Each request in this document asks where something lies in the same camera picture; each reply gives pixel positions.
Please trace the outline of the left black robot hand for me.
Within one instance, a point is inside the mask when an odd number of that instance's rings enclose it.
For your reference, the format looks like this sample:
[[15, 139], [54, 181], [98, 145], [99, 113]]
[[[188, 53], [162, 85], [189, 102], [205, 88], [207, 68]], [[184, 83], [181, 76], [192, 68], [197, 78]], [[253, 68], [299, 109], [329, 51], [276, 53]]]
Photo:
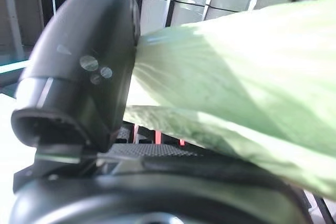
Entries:
[[279, 178], [194, 145], [121, 144], [136, 0], [66, 0], [30, 56], [11, 116], [36, 149], [10, 223], [311, 223]]

